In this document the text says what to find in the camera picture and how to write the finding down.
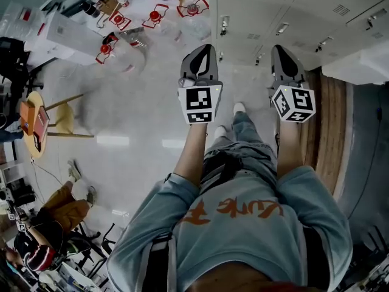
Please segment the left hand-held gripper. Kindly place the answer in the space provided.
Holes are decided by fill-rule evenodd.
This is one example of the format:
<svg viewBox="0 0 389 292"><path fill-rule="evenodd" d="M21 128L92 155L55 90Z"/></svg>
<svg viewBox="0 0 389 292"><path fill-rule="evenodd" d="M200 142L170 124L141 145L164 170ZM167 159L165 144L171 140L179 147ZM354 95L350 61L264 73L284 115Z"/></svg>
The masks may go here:
<svg viewBox="0 0 389 292"><path fill-rule="evenodd" d="M223 89L223 83L215 81L218 79L217 62L216 50L211 44L196 48L182 60L177 94L187 124L215 121ZM198 76L206 79L189 79Z"/></svg>

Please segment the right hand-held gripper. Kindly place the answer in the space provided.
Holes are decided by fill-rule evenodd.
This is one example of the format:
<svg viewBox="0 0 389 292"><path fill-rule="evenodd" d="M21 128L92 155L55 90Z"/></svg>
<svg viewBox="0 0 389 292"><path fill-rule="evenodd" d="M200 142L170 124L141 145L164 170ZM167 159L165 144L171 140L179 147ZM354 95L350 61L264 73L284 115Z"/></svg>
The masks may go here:
<svg viewBox="0 0 389 292"><path fill-rule="evenodd" d="M309 88L301 61L276 44L271 51L275 81L269 88L270 106L282 122L306 122L315 114L315 94Z"/></svg>

